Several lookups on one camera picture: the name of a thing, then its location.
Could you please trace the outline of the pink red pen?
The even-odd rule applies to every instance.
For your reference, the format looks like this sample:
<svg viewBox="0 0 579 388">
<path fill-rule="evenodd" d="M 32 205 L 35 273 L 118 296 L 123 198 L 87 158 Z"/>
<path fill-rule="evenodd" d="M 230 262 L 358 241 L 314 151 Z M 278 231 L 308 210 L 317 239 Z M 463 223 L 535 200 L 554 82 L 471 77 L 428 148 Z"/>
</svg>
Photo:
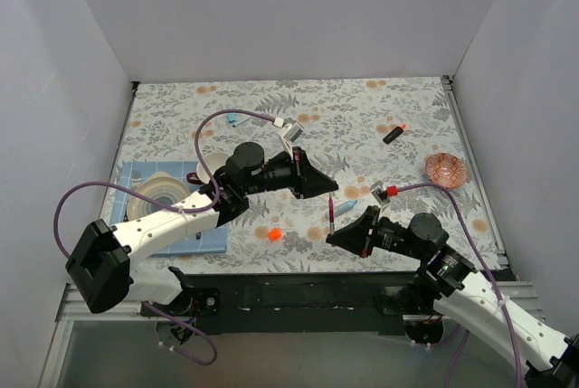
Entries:
<svg viewBox="0 0 579 388">
<path fill-rule="evenodd" d="M 332 235 L 335 232 L 335 207 L 332 194 L 330 194 L 328 198 L 328 220 L 329 220 L 329 234 Z"/>
</svg>

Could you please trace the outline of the light blue highlighter marker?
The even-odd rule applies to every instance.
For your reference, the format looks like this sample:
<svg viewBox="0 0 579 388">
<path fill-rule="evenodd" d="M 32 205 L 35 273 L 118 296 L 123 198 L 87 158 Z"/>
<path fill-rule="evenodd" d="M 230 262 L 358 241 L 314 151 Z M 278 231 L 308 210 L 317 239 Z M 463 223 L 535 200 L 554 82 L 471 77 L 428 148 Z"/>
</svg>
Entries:
<svg viewBox="0 0 579 388">
<path fill-rule="evenodd" d="M 336 205 L 334 208 L 334 215 L 336 217 L 350 212 L 357 204 L 357 200 L 349 200 L 347 202 L 343 202 L 339 205 Z"/>
</svg>

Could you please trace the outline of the thin white pen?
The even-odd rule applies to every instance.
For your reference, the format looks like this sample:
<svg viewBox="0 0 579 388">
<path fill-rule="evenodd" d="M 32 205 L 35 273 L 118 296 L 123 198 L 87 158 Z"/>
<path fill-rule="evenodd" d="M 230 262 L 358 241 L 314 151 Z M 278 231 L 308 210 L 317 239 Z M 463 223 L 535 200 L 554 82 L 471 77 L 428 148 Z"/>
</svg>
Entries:
<svg viewBox="0 0 579 388">
<path fill-rule="evenodd" d="M 237 127 L 239 127 L 240 125 L 242 125 L 242 124 L 246 123 L 247 121 L 249 121 L 251 118 L 252 118 L 252 117 L 248 117 L 248 118 L 245 118 L 245 119 L 243 119 L 243 120 L 235 121 L 235 122 L 232 124 L 232 127 L 233 127 L 233 128 L 237 128 Z"/>
</svg>

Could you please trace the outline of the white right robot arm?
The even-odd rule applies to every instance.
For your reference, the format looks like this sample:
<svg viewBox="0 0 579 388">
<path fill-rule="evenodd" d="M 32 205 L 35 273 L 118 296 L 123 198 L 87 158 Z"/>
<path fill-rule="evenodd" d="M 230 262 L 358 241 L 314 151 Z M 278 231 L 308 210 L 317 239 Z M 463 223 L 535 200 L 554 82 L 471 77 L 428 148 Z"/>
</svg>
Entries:
<svg viewBox="0 0 579 388">
<path fill-rule="evenodd" d="M 431 213 L 402 226 L 368 207 L 331 230 L 327 243 L 365 258 L 380 249 L 420 262 L 412 281 L 391 297 L 404 314 L 438 313 L 458 322 L 521 370 L 528 387 L 568 387 L 578 375 L 578 338 L 530 315 L 454 250 Z"/>
</svg>

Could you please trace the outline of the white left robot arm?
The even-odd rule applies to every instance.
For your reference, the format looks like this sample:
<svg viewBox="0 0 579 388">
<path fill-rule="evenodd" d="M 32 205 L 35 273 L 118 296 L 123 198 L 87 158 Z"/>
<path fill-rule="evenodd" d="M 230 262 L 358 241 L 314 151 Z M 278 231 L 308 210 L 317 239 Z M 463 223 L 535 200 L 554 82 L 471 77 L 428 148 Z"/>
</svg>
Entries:
<svg viewBox="0 0 579 388">
<path fill-rule="evenodd" d="M 89 311 L 104 313 L 137 288 L 141 301 L 163 305 L 175 316 L 193 303 L 185 275 L 172 268 L 152 281 L 135 273 L 137 265 L 164 248 L 197 233 L 217 229 L 249 208 L 249 196 L 288 189 L 297 199 L 329 194 L 337 182 L 308 160 L 300 147 L 292 147 L 272 159 L 254 142 L 237 146 L 218 167 L 212 182 L 185 199 L 150 215 L 109 226 L 91 222 L 66 263 L 66 270 Z"/>
</svg>

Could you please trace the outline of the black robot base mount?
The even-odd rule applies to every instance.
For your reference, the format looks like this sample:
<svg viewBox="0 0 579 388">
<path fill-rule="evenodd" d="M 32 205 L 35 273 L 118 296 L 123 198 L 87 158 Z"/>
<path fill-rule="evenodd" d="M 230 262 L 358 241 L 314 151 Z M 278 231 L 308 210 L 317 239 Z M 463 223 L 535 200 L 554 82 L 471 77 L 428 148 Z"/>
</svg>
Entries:
<svg viewBox="0 0 579 388">
<path fill-rule="evenodd" d="M 207 335 L 367 332 L 436 344 L 457 334 L 405 296 L 410 273 L 182 275 L 169 304 L 143 305 L 192 323 Z"/>
</svg>

